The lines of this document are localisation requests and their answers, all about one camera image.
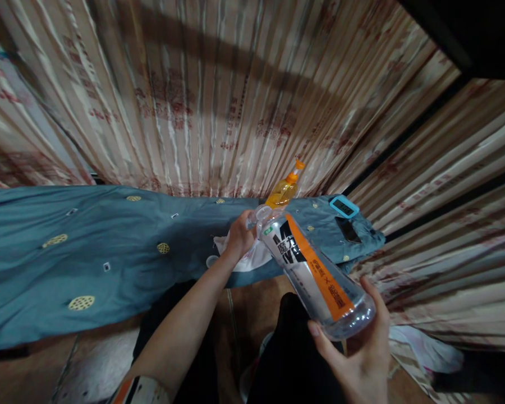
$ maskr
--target hand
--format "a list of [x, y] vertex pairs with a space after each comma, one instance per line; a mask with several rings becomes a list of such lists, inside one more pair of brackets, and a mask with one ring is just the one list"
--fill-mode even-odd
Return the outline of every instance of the hand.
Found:
[[247, 230], [247, 217], [252, 210], [245, 210], [230, 226], [228, 244], [223, 254], [230, 256], [236, 263], [251, 249], [256, 240], [256, 227]]
[[309, 330], [316, 348], [326, 360], [352, 404], [387, 404], [387, 375], [389, 351], [389, 311], [378, 290], [364, 277], [361, 285], [376, 305], [376, 317], [358, 336], [348, 340], [357, 342], [357, 349], [345, 357], [324, 335], [320, 326], [309, 321]]

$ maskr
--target black phone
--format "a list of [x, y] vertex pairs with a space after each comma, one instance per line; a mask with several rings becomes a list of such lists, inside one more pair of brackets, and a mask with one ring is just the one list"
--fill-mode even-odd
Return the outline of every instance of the black phone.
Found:
[[335, 221], [337, 222], [346, 240], [355, 244], [362, 244], [361, 239], [355, 232], [352, 223], [348, 219], [336, 216]]

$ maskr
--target clear plastic bottle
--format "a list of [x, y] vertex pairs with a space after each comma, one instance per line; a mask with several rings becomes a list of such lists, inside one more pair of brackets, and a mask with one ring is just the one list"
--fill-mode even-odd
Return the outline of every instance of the clear plastic bottle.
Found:
[[304, 168], [305, 165], [301, 161], [296, 160], [296, 168], [284, 180], [277, 182], [265, 204], [272, 209], [284, 209], [297, 193], [297, 175]]
[[249, 222], [329, 339], [350, 338], [370, 323], [376, 314], [372, 298], [305, 237], [292, 215], [261, 205]]

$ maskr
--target blue bedsheet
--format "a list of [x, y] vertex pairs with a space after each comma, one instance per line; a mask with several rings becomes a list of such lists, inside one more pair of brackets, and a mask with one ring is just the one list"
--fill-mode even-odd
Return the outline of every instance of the blue bedsheet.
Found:
[[[0, 349], [122, 321], [146, 310], [174, 283], [199, 278], [206, 258], [217, 254], [213, 236], [226, 235], [244, 209], [260, 203], [218, 200], [124, 186], [0, 190]], [[349, 271], [385, 238], [359, 214], [353, 225], [362, 245], [346, 242], [328, 200], [295, 199], [287, 211], [303, 229], [314, 226], [307, 235]], [[280, 274], [272, 260], [233, 273], [227, 287]], [[95, 300], [85, 310], [70, 310], [79, 296]]]

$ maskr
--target bottle cap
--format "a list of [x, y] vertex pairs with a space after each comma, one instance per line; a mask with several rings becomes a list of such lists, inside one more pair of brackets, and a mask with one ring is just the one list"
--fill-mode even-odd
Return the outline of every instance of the bottle cap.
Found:
[[288, 183], [296, 183], [297, 182], [297, 172], [305, 168], [305, 164], [299, 160], [296, 160], [296, 169], [288, 174], [286, 177], [286, 182]]

